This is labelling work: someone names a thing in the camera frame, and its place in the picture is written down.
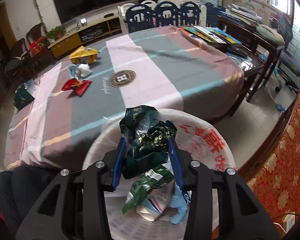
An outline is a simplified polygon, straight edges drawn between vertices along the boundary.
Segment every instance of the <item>metal screw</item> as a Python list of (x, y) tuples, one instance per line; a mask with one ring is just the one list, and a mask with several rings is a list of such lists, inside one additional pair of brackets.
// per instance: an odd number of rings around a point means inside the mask
[(64, 169), (62, 171), (60, 171), (61, 176), (67, 176), (69, 174), (69, 170)]
[(200, 166), (200, 163), (198, 161), (192, 161), (190, 164), (191, 164), (192, 167), (199, 167)]
[(235, 174), (235, 170), (232, 169), (232, 168), (229, 168), (229, 169), (227, 169), (227, 173), (228, 173), (229, 175), (234, 175), (234, 174)]
[(104, 167), (105, 166), (105, 163), (103, 162), (103, 161), (98, 161), (98, 162), (96, 162), (96, 167), (97, 168), (102, 168), (102, 167)]

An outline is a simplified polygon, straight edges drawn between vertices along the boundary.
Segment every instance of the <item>power strip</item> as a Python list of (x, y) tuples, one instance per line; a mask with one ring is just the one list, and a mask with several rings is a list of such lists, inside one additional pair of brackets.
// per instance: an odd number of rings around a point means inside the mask
[(284, 228), (284, 230), (286, 230), (286, 232), (288, 232), (293, 227), (294, 222), (295, 222), (295, 217), (296, 217), (295, 215), (288, 214), (284, 218), (283, 228)]

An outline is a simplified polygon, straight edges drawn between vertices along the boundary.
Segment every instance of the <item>striped tablecloth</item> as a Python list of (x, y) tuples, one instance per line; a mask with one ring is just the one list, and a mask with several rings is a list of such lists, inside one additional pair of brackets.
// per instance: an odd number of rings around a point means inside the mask
[[(97, 49), (90, 64), (92, 83), (82, 97), (61, 91), (69, 79), (69, 60), (37, 79), (35, 100), (13, 116), (6, 142), (5, 165), (20, 160), (29, 165), (80, 170), (100, 134), (104, 117), (127, 107), (173, 108), (209, 120), (225, 114), (243, 85), (242, 70), (227, 55), (173, 26), (120, 36)], [(136, 78), (123, 87), (108, 80), (120, 70)]]

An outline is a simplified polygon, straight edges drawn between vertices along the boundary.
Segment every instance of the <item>hanging vine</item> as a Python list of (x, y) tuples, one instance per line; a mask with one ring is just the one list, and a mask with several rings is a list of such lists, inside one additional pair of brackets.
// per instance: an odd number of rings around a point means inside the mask
[(46, 24), (45, 24), (44, 21), (43, 21), (42, 15), (41, 15), (41, 13), (40, 13), (39, 5), (38, 5), (37, 0), (33, 0), (33, 3), (34, 3), (35, 8), (37, 9), (38, 16), (39, 16), (39, 18), (40, 18), (40, 22), (42, 23), (42, 26), (43, 26), (43, 30), (44, 30), (45, 33), (47, 33), (48, 30), (47, 30)]

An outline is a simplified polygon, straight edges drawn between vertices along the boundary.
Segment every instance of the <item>green gift bag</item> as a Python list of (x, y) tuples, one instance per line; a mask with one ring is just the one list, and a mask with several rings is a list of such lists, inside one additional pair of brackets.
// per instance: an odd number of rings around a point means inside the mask
[(34, 97), (29, 92), (33, 86), (36, 86), (36, 84), (33, 80), (30, 80), (17, 87), (13, 104), (19, 111), (34, 100)]
[(151, 106), (127, 108), (120, 129), (129, 144), (122, 174), (131, 179), (168, 161), (168, 140), (177, 128)]

